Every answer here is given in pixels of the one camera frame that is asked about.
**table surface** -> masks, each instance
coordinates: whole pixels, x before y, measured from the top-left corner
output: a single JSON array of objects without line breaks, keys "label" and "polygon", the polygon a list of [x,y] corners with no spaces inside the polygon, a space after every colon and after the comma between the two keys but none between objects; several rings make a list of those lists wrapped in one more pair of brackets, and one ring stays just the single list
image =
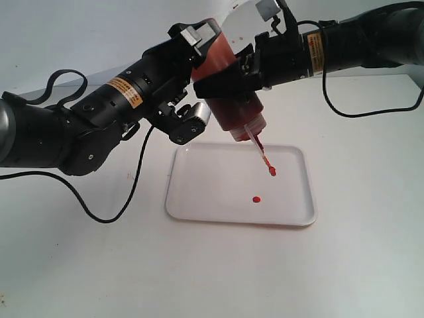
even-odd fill
[{"label": "table surface", "polygon": [[[407,76],[329,79],[346,112],[409,106],[418,93]],[[305,154],[315,224],[172,219],[164,201],[177,146],[154,131],[136,195],[115,224],[89,219],[55,180],[0,182],[0,317],[422,317],[424,107],[345,119],[326,106],[320,79],[259,96],[263,142]],[[99,216],[127,198],[142,126],[98,172],[68,178]],[[212,120],[198,140],[231,136]]]}]

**red sauce bottle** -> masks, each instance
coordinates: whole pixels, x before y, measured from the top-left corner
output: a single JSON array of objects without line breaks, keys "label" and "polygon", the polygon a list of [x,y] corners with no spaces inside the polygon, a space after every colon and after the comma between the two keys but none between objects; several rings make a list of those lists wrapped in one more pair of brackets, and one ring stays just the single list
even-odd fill
[{"label": "red sauce bottle", "polygon": [[[198,68],[193,69],[193,81],[201,80],[207,76],[224,70],[236,61],[225,35],[221,33],[211,45],[206,61]],[[218,120],[224,131],[229,131],[236,141],[249,140],[244,129],[248,125],[254,136],[260,134],[266,126],[266,121],[261,112],[264,106],[255,92],[246,94],[246,99],[241,98],[215,98],[206,99],[206,103]]]}]

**black cable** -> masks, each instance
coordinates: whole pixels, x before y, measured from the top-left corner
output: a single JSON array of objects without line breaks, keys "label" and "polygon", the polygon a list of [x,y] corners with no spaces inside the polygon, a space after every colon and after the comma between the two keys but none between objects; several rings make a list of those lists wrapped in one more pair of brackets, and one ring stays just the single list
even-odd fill
[{"label": "black cable", "polygon": [[147,142],[148,142],[150,135],[152,134],[153,128],[154,127],[151,126],[151,128],[148,130],[148,132],[146,134],[146,137],[144,138],[144,142],[143,142],[143,145],[141,147],[140,158],[138,159],[137,172],[136,172],[136,175],[135,175],[135,178],[134,178],[134,183],[132,184],[131,192],[130,192],[130,195],[128,196],[127,202],[125,202],[123,208],[112,219],[104,220],[104,219],[100,219],[99,217],[96,217],[89,210],[87,204],[85,204],[83,198],[78,193],[76,188],[74,188],[73,185],[70,184],[67,180],[65,180],[64,178],[62,178],[62,177],[60,177],[56,174],[52,174],[50,172],[44,172],[44,171],[18,172],[16,174],[7,174],[7,175],[4,175],[4,176],[0,176],[0,180],[9,180],[9,179],[25,177],[25,176],[45,176],[45,177],[50,177],[50,178],[56,179],[56,180],[62,182],[65,186],[67,186],[69,190],[71,190],[71,192],[75,195],[75,197],[79,201],[79,204],[81,204],[82,208],[84,209],[84,211],[87,213],[87,215],[89,217],[91,217],[93,220],[95,220],[99,223],[104,223],[104,224],[113,223],[113,222],[117,221],[122,216],[122,214],[125,212],[125,210],[129,206],[131,200],[133,199],[135,189],[136,189],[137,183],[138,183],[138,177],[140,177],[141,164],[142,164],[142,161],[143,161],[144,151],[146,150]]},{"label": "black cable", "polygon": [[393,108],[393,109],[382,109],[379,111],[370,111],[368,113],[359,113],[359,114],[346,114],[341,111],[339,111],[333,103],[331,103],[330,98],[327,93],[327,57],[328,57],[328,37],[327,33],[325,32],[325,29],[323,26],[315,21],[305,20],[298,22],[297,25],[314,25],[316,26],[321,36],[323,37],[323,46],[324,46],[324,66],[323,66],[323,95],[324,99],[327,102],[328,106],[331,108],[332,111],[334,111],[336,114],[342,117],[346,118],[360,118],[360,117],[367,117],[367,116],[373,116],[373,115],[380,115],[380,114],[386,114],[386,113],[398,113],[402,111],[414,111],[420,106],[421,102],[424,98],[424,87],[421,90],[421,93],[418,96],[417,102],[411,106],[411,107],[404,107],[404,108]]}]

